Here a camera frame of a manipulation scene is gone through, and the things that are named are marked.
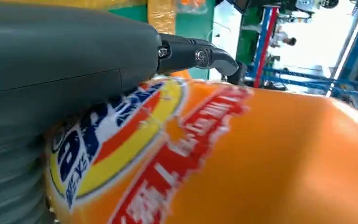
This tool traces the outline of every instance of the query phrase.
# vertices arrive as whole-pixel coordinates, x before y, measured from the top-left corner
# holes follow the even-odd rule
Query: person
[[[253,30],[259,34],[262,32],[262,26],[260,24],[259,25],[242,26],[241,29],[242,30]],[[271,38],[271,40],[269,42],[269,45],[272,48],[277,48],[277,47],[282,46],[281,43],[284,43],[284,44],[287,44],[290,46],[294,46],[297,43],[297,39],[294,37],[289,38],[288,34],[284,31],[282,31],[282,26],[278,25],[274,36]]]

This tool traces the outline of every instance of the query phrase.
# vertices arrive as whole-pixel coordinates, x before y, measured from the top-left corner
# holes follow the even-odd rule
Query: orange object
[[[358,224],[358,111],[330,99],[153,80],[46,149],[71,224]]]
[[[159,33],[175,34],[175,0],[147,0],[147,22]]]
[[[184,79],[191,79],[189,70],[177,71],[170,74],[172,77],[179,77]]]

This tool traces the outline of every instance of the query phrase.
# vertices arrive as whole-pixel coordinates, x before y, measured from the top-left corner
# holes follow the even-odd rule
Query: white light
[[[345,49],[344,55],[342,57],[342,60],[340,61],[340,64],[338,65],[337,71],[334,74],[334,79],[337,79],[339,74],[341,73],[342,67],[344,66],[344,62],[346,61],[346,58],[348,57],[349,51],[352,48],[353,43],[355,42],[356,36],[358,35],[358,23],[356,24],[355,29],[353,30],[353,34],[349,40],[348,46]]]
[[[326,78],[331,78],[330,68],[328,66],[322,66],[323,75]]]

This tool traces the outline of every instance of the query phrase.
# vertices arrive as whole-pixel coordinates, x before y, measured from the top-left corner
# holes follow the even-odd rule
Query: blue pole
[[[263,52],[262,52],[263,46],[264,46],[264,44],[268,44],[268,43],[264,42],[264,39],[267,34],[268,22],[271,18],[271,12],[272,12],[271,7],[266,7],[264,10],[262,31],[260,33],[260,38],[258,41],[257,52],[256,52],[255,69],[253,69],[253,71],[251,73],[251,77],[253,77],[253,78],[256,78],[257,68],[260,65],[260,58],[262,57],[262,54],[263,54]]]

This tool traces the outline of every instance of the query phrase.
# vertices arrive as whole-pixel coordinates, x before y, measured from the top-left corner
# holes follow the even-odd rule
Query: fluorescent light
[[[342,60],[340,61],[340,64],[337,67],[336,73],[334,74],[334,79],[337,79],[339,74],[341,73],[341,70],[344,66],[344,63],[346,61],[346,58],[348,57],[349,51],[352,48],[353,43],[355,42],[356,36],[358,35],[358,23],[356,24],[355,29],[353,30],[353,34],[349,40],[348,46],[346,46],[344,55],[342,57]]]

